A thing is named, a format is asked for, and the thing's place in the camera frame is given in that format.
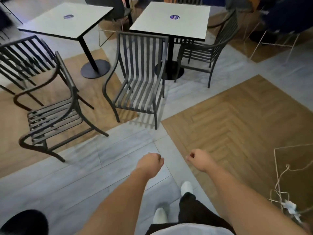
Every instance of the person's left hand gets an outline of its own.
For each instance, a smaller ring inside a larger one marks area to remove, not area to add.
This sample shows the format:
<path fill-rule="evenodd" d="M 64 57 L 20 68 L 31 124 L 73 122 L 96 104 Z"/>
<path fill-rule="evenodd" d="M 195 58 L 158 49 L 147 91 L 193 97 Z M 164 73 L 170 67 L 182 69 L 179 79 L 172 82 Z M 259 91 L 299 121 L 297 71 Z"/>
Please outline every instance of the person's left hand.
<path fill-rule="evenodd" d="M 149 180 L 157 175 L 163 164 L 164 158 L 160 154 L 148 153 L 138 161 L 136 170 L 141 170 Z"/>

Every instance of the white tabletop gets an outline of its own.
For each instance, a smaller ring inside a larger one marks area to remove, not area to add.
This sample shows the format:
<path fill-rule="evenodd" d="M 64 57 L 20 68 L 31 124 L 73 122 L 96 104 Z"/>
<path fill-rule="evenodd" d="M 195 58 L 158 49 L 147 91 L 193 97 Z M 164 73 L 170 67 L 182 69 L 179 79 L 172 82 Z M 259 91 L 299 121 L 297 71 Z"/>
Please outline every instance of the white tabletop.
<path fill-rule="evenodd" d="M 64 2 L 18 27 L 21 31 L 77 39 L 100 21 L 113 7 Z"/>
<path fill-rule="evenodd" d="M 151 2 L 130 30 L 204 40 L 209 13 L 209 6 Z"/>

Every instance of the round purple sticker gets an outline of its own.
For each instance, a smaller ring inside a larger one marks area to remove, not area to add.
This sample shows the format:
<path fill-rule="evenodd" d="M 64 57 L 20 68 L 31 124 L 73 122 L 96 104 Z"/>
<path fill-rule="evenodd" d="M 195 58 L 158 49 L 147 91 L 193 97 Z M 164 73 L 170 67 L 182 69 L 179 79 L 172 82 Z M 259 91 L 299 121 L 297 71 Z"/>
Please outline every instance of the round purple sticker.
<path fill-rule="evenodd" d="M 178 15 L 172 15 L 172 16 L 170 16 L 170 18 L 173 19 L 173 20 L 178 20 L 178 19 L 180 18 L 180 16 L 178 16 Z"/>
<path fill-rule="evenodd" d="M 70 19 L 70 18 L 73 18 L 73 17 L 74 17 L 74 15 L 72 15 L 72 14 L 63 16 L 64 19 Z"/>

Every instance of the white shoe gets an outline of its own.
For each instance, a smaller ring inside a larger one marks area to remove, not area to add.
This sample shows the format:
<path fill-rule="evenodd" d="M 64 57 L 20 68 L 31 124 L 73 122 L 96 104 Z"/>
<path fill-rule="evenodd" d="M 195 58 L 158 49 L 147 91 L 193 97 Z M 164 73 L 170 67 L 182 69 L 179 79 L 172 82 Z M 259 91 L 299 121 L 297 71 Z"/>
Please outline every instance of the white shoe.
<path fill-rule="evenodd" d="M 182 194 L 182 197 L 187 192 L 189 192 L 191 194 L 194 194 L 193 186 L 192 186 L 192 184 L 189 181 L 185 181 L 182 184 L 182 187 L 180 189 L 180 193 Z"/>
<path fill-rule="evenodd" d="M 153 217 L 154 224 L 168 223 L 166 212 L 163 208 L 158 208 Z"/>

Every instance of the fist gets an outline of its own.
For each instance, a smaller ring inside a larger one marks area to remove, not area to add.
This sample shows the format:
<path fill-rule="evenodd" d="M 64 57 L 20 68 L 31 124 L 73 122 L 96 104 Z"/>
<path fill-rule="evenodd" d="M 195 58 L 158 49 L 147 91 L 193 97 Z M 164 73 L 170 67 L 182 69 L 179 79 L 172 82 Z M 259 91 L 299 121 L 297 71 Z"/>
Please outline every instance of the fist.
<path fill-rule="evenodd" d="M 157 175 L 163 165 L 164 158 L 160 154 L 148 153 L 138 161 L 136 169 L 142 170 L 149 180 Z"/>
<path fill-rule="evenodd" d="M 199 171 L 207 172 L 211 165 L 216 164 L 215 160 L 201 149 L 193 149 L 186 160 L 191 162 Z"/>

